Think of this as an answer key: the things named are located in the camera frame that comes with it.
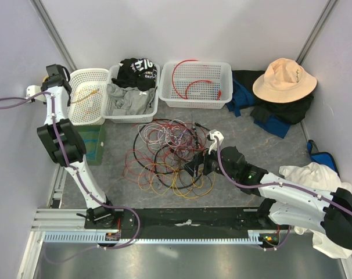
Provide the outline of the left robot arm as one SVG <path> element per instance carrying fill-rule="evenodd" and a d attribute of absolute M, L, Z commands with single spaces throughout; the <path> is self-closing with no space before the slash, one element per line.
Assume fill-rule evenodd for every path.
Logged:
<path fill-rule="evenodd" d="M 82 193 L 87 210 L 78 215 L 85 219 L 84 227 L 116 228 L 120 218 L 95 181 L 88 167 L 84 140 L 68 117 L 70 74 L 58 64 L 47 66 L 46 71 L 48 76 L 41 87 L 46 97 L 46 119 L 44 125 L 37 128 L 37 135 L 52 161 L 65 168 Z"/>

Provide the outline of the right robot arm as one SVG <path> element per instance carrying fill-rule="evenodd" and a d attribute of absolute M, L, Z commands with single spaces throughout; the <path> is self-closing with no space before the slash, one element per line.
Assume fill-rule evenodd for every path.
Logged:
<path fill-rule="evenodd" d="M 274 224 L 303 227 L 352 250 L 352 193 L 349 190 L 339 187 L 330 191 L 291 183 L 248 163 L 234 146 L 205 149 L 182 169 L 195 177 L 200 165 L 204 175 L 221 174 L 242 192 L 264 198 L 256 214 L 261 228 L 268 229 Z"/>

